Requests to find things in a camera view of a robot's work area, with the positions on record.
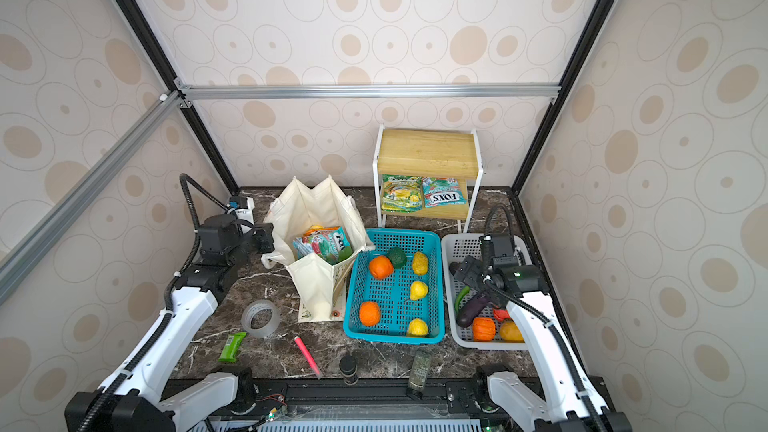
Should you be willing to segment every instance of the wooden shelf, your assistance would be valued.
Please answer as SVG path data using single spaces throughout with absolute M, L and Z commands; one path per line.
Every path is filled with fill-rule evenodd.
M 472 134 L 457 132 L 384 129 L 378 165 L 379 174 L 461 178 L 466 193 L 466 181 L 478 176 L 475 138 Z M 468 207 L 464 206 L 464 216 L 456 218 L 466 218 L 467 211 Z M 418 217 L 417 214 L 404 215 Z
M 386 210 L 382 210 L 382 214 L 385 216 L 403 216 L 403 217 L 421 217 L 421 218 L 428 217 L 428 218 L 466 220 L 467 214 L 469 213 L 469 195 L 467 194 L 467 181 L 464 178 L 460 178 L 458 180 L 458 185 L 462 189 L 462 194 L 464 194 L 464 198 L 467 201 L 466 204 L 424 207 L 423 209 L 417 212 L 387 212 Z

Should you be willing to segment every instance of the brown marble surface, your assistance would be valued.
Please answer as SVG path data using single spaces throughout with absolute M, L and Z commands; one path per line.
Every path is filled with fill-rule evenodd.
M 256 219 L 261 219 L 269 204 L 280 195 L 281 189 L 250 189 L 243 195 L 256 200 Z M 367 228 L 376 227 L 376 202 L 372 188 L 344 188 L 344 192 L 355 198 L 360 215 Z M 481 232 L 488 210 L 494 204 L 509 206 L 504 190 L 481 189 L 472 216 L 470 232 Z M 496 215 L 494 231 L 506 227 L 504 214 Z M 387 218 L 392 228 L 417 228 L 437 233 L 440 236 L 456 233 L 456 221 L 430 218 L 395 217 Z M 518 225 L 512 225 L 520 235 Z M 224 302 L 208 318 L 195 335 L 179 360 L 171 378 L 202 378 L 220 362 L 219 355 L 229 334 L 242 331 L 240 316 L 251 302 L 267 298 L 280 309 L 281 322 L 277 331 L 266 339 L 247 336 L 240 346 L 237 363 L 250 366 L 257 378 L 303 378 L 313 377 L 312 370 L 302 353 L 293 343 L 296 335 L 301 336 L 312 353 L 318 366 L 328 378 L 341 377 L 339 360 L 351 353 L 358 363 L 361 378 L 403 378 L 408 376 L 411 362 L 417 348 L 432 353 L 431 377 L 469 377 L 480 364 L 505 362 L 521 377 L 534 377 L 536 369 L 528 352 L 476 350 L 463 348 L 453 341 L 448 311 L 446 314 L 446 336 L 434 345 L 384 344 L 351 339 L 346 336 L 342 322 L 314 322 L 298 324 L 299 295 L 288 272 L 282 267 L 264 269 L 258 255 L 240 271 L 240 280 L 235 283 Z

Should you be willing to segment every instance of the red pen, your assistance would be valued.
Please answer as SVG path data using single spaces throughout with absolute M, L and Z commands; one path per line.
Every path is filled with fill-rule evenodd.
M 312 371 L 314 371 L 317 378 L 322 379 L 322 372 L 320 372 L 320 368 L 317 367 L 315 359 L 312 358 L 310 351 L 306 350 L 306 346 L 304 345 L 304 342 L 301 340 L 301 338 L 297 335 L 293 341 L 296 342 L 296 345 L 299 346 L 299 350 L 301 350 L 301 353 L 304 354 L 304 358 L 307 362 L 309 362 L 310 367 L 312 367 Z

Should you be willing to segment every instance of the shelf rack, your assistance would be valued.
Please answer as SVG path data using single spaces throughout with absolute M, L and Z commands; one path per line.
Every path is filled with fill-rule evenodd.
M 386 216 L 443 218 L 456 220 L 458 233 L 469 229 L 475 209 L 480 181 L 482 157 L 477 132 L 438 130 L 387 129 L 379 126 L 376 151 L 373 156 L 373 187 L 376 190 L 376 214 L 379 227 L 386 225 Z M 382 214 L 382 174 L 396 176 L 456 178 L 465 197 L 467 180 L 475 180 L 469 204 L 423 208 L 417 212 L 387 212 Z

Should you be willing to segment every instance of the white plastic basket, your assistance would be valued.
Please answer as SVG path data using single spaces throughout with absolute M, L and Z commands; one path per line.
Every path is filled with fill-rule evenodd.
M 451 322 L 451 335 L 456 344 L 466 348 L 476 348 L 481 350 L 528 350 L 528 345 L 525 342 L 504 342 L 496 334 L 496 337 L 490 342 L 475 342 L 472 340 L 472 328 L 459 327 L 456 325 L 456 312 L 454 311 L 454 302 L 456 302 L 456 296 L 464 288 L 465 283 L 459 282 L 453 278 L 448 271 L 448 265 L 451 262 L 461 262 L 464 257 L 471 255 L 474 258 L 481 258 L 480 256 L 480 241 L 478 238 L 482 234 L 450 234 L 442 238 L 442 273 L 446 280 L 446 297 L 448 299 L 448 318 Z M 514 236 L 514 244 L 520 247 L 523 257 L 527 264 L 531 264 L 531 255 L 528 254 L 528 248 L 525 247 L 525 242 L 518 237 Z M 459 303 L 459 308 L 469 302 L 469 299 L 475 297 L 476 292 L 470 291 Z M 493 309 L 491 306 L 485 307 L 480 312 L 480 317 L 493 318 Z

